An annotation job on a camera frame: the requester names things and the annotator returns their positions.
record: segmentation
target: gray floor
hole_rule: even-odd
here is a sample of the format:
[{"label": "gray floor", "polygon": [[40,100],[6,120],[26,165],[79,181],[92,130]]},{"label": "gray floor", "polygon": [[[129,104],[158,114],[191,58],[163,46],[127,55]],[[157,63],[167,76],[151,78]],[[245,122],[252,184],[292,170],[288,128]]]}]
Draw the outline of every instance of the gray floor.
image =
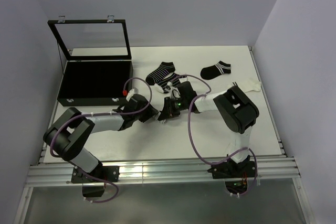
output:
[{"label": "gray floor", "polygon": [[262,180],[241,199],[223,182],[129,185],[104,204],[82,200],[80,187],[35,188],[28,223],[305,223],[291,179]]}]

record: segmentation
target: box lid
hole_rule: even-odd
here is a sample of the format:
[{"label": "box lid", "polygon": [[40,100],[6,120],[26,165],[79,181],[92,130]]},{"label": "box lid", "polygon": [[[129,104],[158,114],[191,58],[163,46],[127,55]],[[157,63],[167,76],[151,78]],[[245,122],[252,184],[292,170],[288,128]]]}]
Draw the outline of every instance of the box lid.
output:
[{"label": "box lid", "polygon": [[125,19],[49,20],[67,60],[131,60]]}]

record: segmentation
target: black sock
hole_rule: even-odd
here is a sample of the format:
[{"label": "black sock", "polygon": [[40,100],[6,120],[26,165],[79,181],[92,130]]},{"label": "black sock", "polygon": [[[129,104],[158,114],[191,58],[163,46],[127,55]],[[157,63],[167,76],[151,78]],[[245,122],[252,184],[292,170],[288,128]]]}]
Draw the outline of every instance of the black sock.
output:
[{"label": "black sock", "polygon": [[173,73],[174,71],[175,71],[174,63],[161,62],[159,67],[146,77],[146,82],[152,86],[158,83],[159,81],[162,81],[168,74]]},{"label": "black sock", "polygon": [[201,77],[204,80],[212,80],[225,73],[231,73],[231,64],[226,64],[220,61],[219,63],[215,65],[212,65],[207,68],[203,68],[201,71]]},{"label": "black sock", "polygon": [[165,87],[167,86],[168,82],[170,82],[171,80],[173,80],[175,77],[179,77],[179,78],[176,78],[173,82],[172,82],[172,86],[173,87],[176,87],[177,85],[179,85],[181,82],[180,82],[180,78],[185,78],[186,76],[183,76],[183,75],[179,75],[177,73],[173,73],[171,76],[169,76],[168,78],[166,79],[163,79],[162,81],[159,81],[157,83],[157,85],[159,85],[162,89],[160,89],[160,93],[164,93],[164,94],[167,94],[168,91],[165,90]]}]

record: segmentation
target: sock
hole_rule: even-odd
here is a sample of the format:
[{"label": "sock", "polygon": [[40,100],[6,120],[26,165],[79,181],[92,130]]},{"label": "sock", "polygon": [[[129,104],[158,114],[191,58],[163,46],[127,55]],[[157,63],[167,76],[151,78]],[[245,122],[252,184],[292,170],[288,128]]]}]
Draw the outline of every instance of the sock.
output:
[{"label": "sock", "polygon": [[212,80],[225,73],[231,73],[231,64],[226,64],[220,61],[219,63],[215,65],[212,65],[207,68],[203,68],[201,71],[201,77],[204,80]]},{"label": "sock", "polygon": [[175,71],[174,63],[161,62],[159,67],[146,77],[146,82],[152,86],[158,83],[159,81],[162,81],[168,74],[173,73],[174,71]]},{"label": "sock", "polygon": [[165,87],[167,86],[168,82],[173,80],[175,77],[179,77],[179,78],[176,78],[176,80],[174,80],[172,82],[173,87],[176,87],[177,85],[179,85],[181,83],[181,81],[180,81],[181,78],[186,78],[186,76],[179,75],[177,73],[173,73],[171,76],[169,76],[169,77],[167,77],[167,78],[163,79],[162,81],[159,81],[158,83],[155,84],[155,87],[158,90],[158,92],[167,94],[168,91],[165,90]]},{"label": "sock", "polygon": [[234,85],[237,85],[244,93],[249,91],[256,91],[256,92],[261,91],[261,82],[253,78],[231,83],[227,87],[231,88]]}]

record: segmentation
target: black cable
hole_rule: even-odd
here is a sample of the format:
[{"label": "black cable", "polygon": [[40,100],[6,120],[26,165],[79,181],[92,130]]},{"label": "black cable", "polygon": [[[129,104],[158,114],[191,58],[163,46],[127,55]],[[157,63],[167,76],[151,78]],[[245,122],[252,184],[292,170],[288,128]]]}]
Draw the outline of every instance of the black cable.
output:
[{"label": "black cable", "polygon": [[64,68],[63,68],[62,56],[61,56],[61,52],[60,52],[60,50],[59,50],[59,44],[58,44],[58,42],[57,42],[57,48],[58,48],[59,60],[61,61],[62,74],[64,75]]}]

